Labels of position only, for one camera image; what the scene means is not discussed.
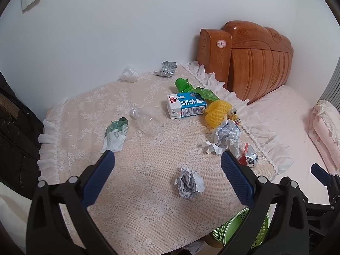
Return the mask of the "yellow foam fruit net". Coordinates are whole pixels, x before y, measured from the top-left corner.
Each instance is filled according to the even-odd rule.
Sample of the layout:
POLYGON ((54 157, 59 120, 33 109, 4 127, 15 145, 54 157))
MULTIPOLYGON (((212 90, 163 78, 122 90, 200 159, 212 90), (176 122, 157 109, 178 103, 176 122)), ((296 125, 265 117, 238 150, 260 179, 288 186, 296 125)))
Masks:
POLYGON ((232 105, 224 100, 215 100, 205 109, 205 120, 209 126, 216 128, 225 118, 225 115, 232 109, 232 105))

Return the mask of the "silver pill blister pack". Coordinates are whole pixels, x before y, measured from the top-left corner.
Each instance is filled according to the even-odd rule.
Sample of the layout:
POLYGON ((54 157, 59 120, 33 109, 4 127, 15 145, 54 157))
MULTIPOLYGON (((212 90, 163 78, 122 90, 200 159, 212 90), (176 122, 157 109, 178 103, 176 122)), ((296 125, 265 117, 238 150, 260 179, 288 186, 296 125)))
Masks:
POLYGON ((154 71, 153 74, 159 77, 172 77, 175 74, 177 68, 176 62, 165 61, 162 62, 162 67, 158 71, 154 71))

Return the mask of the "red silver foil wrapper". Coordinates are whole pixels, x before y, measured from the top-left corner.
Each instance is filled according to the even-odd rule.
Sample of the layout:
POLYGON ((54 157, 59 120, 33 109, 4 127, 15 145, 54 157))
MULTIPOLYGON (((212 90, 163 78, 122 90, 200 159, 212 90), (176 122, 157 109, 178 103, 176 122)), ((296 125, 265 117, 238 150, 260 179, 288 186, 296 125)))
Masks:
POLYGON ((239 163, 248 167, 256 167, 258 164, 258 155, 253 149, 253 147, 245 143, 241 149, 241 157, 239 158, 239 163))

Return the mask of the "folded pink quilt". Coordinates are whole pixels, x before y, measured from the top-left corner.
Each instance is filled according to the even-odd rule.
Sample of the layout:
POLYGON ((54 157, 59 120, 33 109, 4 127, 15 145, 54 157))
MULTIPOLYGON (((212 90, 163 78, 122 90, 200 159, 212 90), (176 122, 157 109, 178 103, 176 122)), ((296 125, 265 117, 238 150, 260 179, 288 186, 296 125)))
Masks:
POLYGON ((318 149, 328 172, 339 174, 339 112, 330 102, 319 100, 313 107, 308 136, 318 149))

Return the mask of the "large crumpled paper wad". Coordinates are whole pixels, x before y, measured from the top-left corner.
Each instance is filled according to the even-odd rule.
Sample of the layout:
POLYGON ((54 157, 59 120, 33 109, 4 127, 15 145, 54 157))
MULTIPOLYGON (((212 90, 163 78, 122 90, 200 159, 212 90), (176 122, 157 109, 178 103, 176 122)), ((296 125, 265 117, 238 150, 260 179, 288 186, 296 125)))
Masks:
POLYGON ((236 159, 239 159, 241 156, 240 138, 239 126, 233 120, 228 119, 212 131, 210 140, 200 143, 198 147, 203 148, 207 154, 221 155, 224 151, 230 151, 236 159))

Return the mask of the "crumpled paper ball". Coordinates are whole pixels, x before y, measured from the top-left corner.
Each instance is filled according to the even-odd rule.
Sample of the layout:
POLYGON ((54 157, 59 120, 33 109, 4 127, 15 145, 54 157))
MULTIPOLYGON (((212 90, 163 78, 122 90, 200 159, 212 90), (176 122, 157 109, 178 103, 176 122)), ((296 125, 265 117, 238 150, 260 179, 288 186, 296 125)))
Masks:
POLYGON ((175 179, 175 185, 182 198, 192 200, 195 196, 202 194, 205 191, 203 178, 195 171, 181 167, 180 175, 175 179))

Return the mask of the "green white crumpled wrapper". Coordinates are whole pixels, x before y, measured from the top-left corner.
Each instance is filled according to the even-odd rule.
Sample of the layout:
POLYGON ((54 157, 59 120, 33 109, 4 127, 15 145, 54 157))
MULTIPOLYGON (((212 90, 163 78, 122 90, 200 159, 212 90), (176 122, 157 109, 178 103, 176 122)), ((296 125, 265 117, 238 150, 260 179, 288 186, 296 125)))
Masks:
POLYGON ((112 152, 119 152, 123 149, 123 144, 127 138, 127 131, 129 128, 129 122, 126 118, 122 117, 119 120, 111 122, 107 127, 104 136, 103 147, 100 150, 104 153, 106 150, 112 152))

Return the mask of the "beige lace table cover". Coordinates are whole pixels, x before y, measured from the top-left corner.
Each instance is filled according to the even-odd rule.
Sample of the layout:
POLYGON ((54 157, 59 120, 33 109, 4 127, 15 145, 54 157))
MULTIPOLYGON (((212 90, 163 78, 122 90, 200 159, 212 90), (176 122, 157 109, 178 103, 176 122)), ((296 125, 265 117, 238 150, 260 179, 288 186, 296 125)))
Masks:
POLYGON ((210 140, 211 128, 203 116, 170 119, 167 95, 176 91, 175 80, 213 90, 237 110, 241 140, 258 155, 257 175, 273 179, 293 164, 288 148, 269 130, 246 101, 225 90, 197 63, 177 68, 171 78, 142 74, 134 83, 116 81, 49 110, 40 137, 42 179, 64 183, 81 174, 100 155, 111 122, 127 118, 133 106, 151 109, 164 124, 150 136, 129 119, 123 149, 115 153, 115 167, 88 212, 119 254, 163 254, 194 242, 226 222, 243 207, 221 169, 221 157, 198 145, 210 140), (197 172, 205 191, 192 200, 179 195, 175 179, 181 167, 197 172))

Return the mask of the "small yellow candy wrapper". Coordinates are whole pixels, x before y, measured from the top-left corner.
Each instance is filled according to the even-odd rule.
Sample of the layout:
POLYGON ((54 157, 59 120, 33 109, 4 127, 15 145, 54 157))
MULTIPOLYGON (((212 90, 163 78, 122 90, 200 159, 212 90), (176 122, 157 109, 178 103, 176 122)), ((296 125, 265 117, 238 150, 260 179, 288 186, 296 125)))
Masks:
POLYGON ((237 110, 232 108, 227 113, 227 118, 231 119, 233 122, 235 122, 236 125, 239 125, 241 123, 239 116, 237 115, 237 110))

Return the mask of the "pink bed sheet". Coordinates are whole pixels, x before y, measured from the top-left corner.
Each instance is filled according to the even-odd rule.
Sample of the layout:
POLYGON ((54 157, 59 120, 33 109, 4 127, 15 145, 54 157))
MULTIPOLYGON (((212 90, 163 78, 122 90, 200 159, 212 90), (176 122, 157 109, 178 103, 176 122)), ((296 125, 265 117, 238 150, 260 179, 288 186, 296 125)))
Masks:
POLYGON ((318 149, 308 136, 309 118, 312 108, 293 88, 280 86, 249 106, 260 119, 269 125, 269 130, 279 136, 293 165, 275 177, 277 183, 288 176, 298 182, 302 192, 311 203, 328 204, 327 188, 311 173, 311 166, 317 163, 326 171, 318 149))

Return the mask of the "clear plastic bottle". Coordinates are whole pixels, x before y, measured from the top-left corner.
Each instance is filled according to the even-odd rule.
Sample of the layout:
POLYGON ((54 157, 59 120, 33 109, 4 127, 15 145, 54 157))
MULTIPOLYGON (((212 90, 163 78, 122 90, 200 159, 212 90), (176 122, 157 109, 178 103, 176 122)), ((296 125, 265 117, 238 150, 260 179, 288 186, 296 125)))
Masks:
POLYGON ((139 128, 150 136, 160 134, 164 129, 164 124, 151 109, 132 107, 130 116, 137 122, 139 128))

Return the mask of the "blue white milk carton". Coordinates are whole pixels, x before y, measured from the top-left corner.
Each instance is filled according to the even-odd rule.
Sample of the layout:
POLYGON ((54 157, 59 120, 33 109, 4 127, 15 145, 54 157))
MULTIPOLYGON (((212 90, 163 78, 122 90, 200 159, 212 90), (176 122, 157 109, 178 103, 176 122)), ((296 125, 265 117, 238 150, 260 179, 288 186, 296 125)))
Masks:
POLYGON ((167 110, 170 119, 180 119, 204 114, 206 101, 197 93, 177 93, 167 95, 167 110))

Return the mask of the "green snack bag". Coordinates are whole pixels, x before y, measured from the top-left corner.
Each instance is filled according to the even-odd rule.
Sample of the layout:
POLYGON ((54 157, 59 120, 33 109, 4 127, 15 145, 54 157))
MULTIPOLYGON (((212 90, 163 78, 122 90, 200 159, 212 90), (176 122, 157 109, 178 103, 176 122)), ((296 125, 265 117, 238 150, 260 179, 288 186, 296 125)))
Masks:
POLYGON ((175 81, 175 85, 177 87, 177 90, 180 93, 188 93, 188 92, 193 92, 196 94, 199 94, 201 98, 204 100, 208 101, 217 101, 219 98, 217 97, 216 94, 214 94, 211 90, 205 89, 205 88, 200 88, 200 87, 193 87, 189 82, 188 79, 183 79, 183 78, 178 78, 175 81))

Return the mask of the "crumpled clear plastic wrap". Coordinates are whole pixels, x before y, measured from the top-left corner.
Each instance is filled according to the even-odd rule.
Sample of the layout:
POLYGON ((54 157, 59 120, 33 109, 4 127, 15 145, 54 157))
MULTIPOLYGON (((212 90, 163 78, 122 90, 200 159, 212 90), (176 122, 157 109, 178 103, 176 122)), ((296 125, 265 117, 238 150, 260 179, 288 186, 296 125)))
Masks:
POLYGON ((139 80, 139 73, 133 67, 127 66, 119 76, 120 81, 134 83, 139 80))

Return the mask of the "wooden headboard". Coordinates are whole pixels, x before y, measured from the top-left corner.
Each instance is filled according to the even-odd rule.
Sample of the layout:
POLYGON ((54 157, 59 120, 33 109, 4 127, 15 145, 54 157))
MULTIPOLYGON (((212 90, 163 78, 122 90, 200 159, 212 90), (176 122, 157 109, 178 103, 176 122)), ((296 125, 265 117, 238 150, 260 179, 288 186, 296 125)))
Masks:
POLYGON ((284 85, 292 58, 286 36, 249 21, 229 21, 222 29, 200 32, 198 63, 241 100, 255 102, 284 85))

